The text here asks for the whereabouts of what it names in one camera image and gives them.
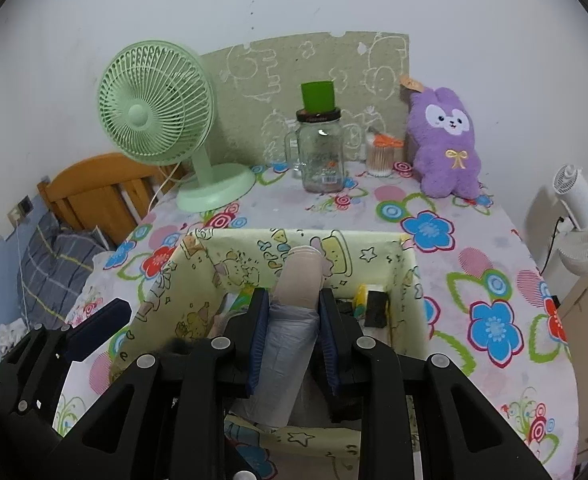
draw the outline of wooden bed headboard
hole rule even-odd
[[[160,186],[171,170],[173,166],[157,168],[135,162],[122,153],[106,153],[77,162],[51,183],[39,183],[38,188],[43,201],[59,220],[76,230],[98,226],[118,245],[136,227],[136,219],[121,191],[144,218],[154,195],[151,182]],[[183,168],[178,167],[173,177],[184,175]],[[168,182],[162,191],[167,192],[172,186],[173,182]]]

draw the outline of white cloth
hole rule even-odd
[[[9,325],[0,324],[1,355],[7,354],[25,334],[27,334],[27,327],[21,318],[11,322]]]
[[[319,325],[315,310],[278,303],[270,305],[258,386],[249,399],[234,403],[235,414],[271,428],[287,425]]]

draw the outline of fan stand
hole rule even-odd
[[[255,175],[242,164],[212,166],[205,146],[191,156],[195,175],[181,184],[176,198],[178,207],[188,213],[211,211],[246,194],[256,181]]]

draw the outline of white wall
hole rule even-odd
[[[164,38],[208,52],[324,30],[410,35],[412,75],[462,96],[483,179],[540,259],[556,216],[541,188],[565,161],[588,167],[588,15],[576,0],[8,0],[0,218],[41,176],[110,149],[95,94],[124,45]],[[552,271],[563,296],[566,274]]]

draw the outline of orange lid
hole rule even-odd
[[[374,146],[376,148],[402,148],[404,145],[405,143],[401,140],[385,134],[376,134],[374,138]]]

